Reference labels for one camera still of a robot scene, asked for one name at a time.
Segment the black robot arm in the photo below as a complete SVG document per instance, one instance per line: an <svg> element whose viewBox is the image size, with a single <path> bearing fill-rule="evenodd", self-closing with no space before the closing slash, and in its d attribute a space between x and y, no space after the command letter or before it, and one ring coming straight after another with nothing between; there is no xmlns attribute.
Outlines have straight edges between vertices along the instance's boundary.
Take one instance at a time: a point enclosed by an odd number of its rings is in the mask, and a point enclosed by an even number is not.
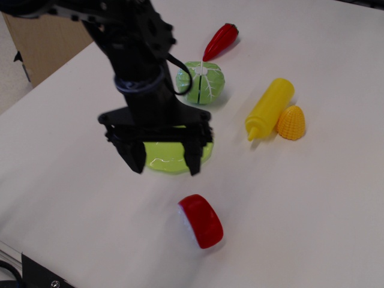
<svg viewBox="0 0 384 288"><path fill-rule="evenodd" d="M168 64L184 65L169 52L176 42L172 26L150 1L2 1L1 11L23 19L49 14L84 25L108 57L127 102L98 120L132 171L143 171L145 143L178 142L190 173L200 172L203 149L212 142L211 116L180 102Z"/></svg>

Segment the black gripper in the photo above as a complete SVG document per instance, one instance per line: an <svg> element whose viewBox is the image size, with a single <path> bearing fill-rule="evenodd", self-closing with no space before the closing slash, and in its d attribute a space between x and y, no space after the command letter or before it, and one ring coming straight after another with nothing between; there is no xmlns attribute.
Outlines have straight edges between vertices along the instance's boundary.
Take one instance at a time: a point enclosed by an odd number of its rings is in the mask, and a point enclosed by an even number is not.
<svg viewBox="0 0 384 288"><path fill-rule="evenodd" d="M104 112L98 121L129 168L138 174L143 172L143 142L180 142L190 175L200 173L204 147L213 141L211 114L181 103L164 82L117 80L115 85L127 105Z"/></svg>

